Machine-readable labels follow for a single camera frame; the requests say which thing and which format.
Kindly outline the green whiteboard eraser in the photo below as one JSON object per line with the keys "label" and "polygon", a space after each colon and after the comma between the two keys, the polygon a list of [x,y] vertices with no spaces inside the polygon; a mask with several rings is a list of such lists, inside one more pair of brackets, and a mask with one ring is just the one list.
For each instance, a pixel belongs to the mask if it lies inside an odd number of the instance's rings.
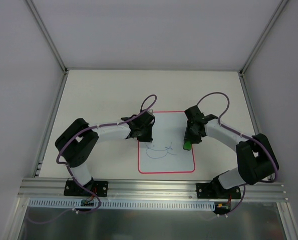
{"label": "green whiteboard eraser", "polygon": [[183,149],[186,150],[186,151],[190,151],[192,148],[192,145],[191,145],[191,142],[190,141],[186,141],[184,144],[183,144]]}

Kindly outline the pink framed whiteboard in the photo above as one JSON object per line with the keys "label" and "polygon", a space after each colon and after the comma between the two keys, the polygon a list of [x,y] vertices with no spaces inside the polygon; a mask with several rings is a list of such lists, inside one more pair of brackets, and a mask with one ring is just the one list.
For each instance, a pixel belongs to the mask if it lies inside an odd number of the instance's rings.
{"label": "pink framed whiteboard", "polygon": [[186,174],[195,171],[193,149],[184,150],[187,117],[182,111],[157,111],[152,142],[138,143],[138,172]]}

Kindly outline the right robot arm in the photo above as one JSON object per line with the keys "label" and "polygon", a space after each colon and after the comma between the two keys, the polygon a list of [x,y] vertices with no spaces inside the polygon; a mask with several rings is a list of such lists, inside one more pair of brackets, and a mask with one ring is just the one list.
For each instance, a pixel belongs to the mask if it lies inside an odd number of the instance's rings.
{"label": "right robot arm", "polygon": [[196,185],[199,199],[240,199],[240,186],[263,182],[269,175],[276,175],[279,164],[264,134],[248,136],[221,123],[219,117],[202,113],[197,105],[185,110],[187,125],[184,150],[213,138],[236,153],[237,167],[212,179],[210,183]]}

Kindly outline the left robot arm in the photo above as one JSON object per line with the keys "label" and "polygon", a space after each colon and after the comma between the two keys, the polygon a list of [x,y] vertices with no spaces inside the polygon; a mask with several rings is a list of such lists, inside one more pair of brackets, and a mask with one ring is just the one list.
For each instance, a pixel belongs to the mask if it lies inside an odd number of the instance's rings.
{"label": "left robot arm", "polygon": [[76,191],[86,196],[94,190],[94,179],[86,160],[96,143],[127,139],[150,143],[154,123],[155,116],[149,111],[95,127],[90,127],[83,118],[76,119],[55,141],[59,155],[65,160],[63,164],[76,180]]}

